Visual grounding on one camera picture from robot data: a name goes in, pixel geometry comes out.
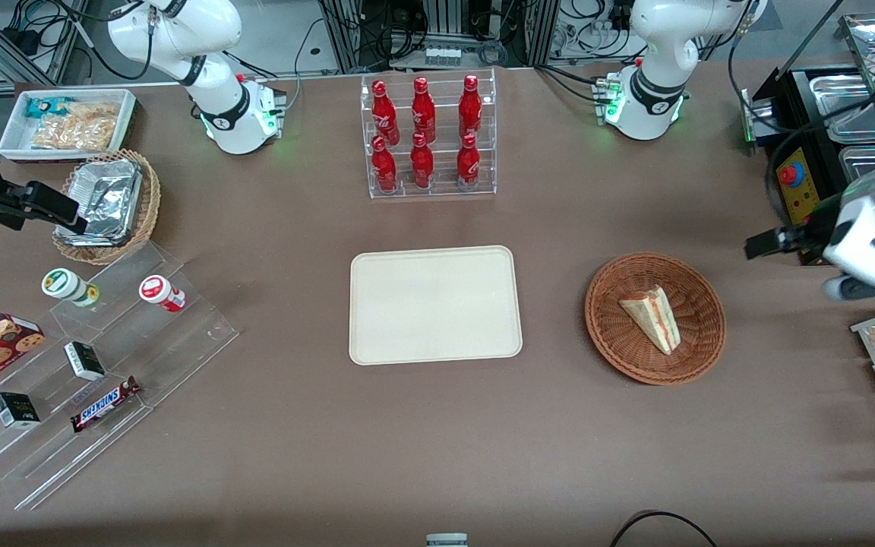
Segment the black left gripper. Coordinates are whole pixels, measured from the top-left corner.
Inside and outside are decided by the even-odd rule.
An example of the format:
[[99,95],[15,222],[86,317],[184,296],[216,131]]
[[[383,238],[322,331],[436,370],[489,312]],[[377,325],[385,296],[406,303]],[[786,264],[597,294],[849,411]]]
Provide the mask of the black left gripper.
[[822,255],[829,245],[841,209],[842,194],[820,201],[801,223],[769,229],[744,240],[744,259],[754,260],[787,250]]

